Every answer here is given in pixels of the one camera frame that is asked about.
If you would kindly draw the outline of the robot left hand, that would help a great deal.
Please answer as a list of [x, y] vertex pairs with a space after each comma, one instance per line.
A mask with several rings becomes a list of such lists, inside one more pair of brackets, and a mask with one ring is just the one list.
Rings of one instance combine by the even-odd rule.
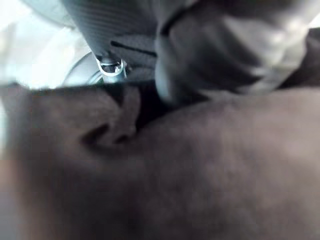
[[265, 94], [301, 66], [317, 0], [64, 0], [95, 55], [112, 37], [151, 34], [159, 95], [169, 102], [218, 93]]

